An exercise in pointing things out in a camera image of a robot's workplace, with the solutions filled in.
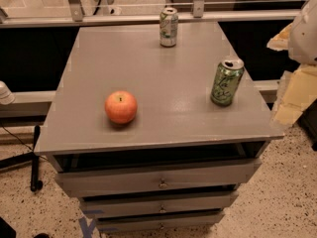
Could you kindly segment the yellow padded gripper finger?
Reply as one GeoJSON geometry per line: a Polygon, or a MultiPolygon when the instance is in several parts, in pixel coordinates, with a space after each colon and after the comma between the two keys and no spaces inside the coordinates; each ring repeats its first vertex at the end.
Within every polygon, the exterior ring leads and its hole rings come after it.
{"type": "Polygon", "coordinates": [[[273,51],[288,51],[289,50],[289,36],[292,24],[288,24],[278,34],[271,38],[266,46],[273,51]]]}
{"type": "Polygon", "coordinates": [[[317,66],[302,64],[290,75],[272,120],[290,127],[317,99],[317,66]]]}

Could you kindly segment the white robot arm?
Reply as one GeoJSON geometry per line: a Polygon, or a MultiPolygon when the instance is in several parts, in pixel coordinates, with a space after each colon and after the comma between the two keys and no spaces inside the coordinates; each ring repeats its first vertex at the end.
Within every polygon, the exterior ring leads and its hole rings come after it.
{"type": "Polygon", "coordinates": [[[277,97],[279,103],[272,117],[284,126],[291,126],[317,99],[317,0],[309,0],[293,22],[266,46],[274,51],[288,51],[289,57],[299,63],[277,97]]]}

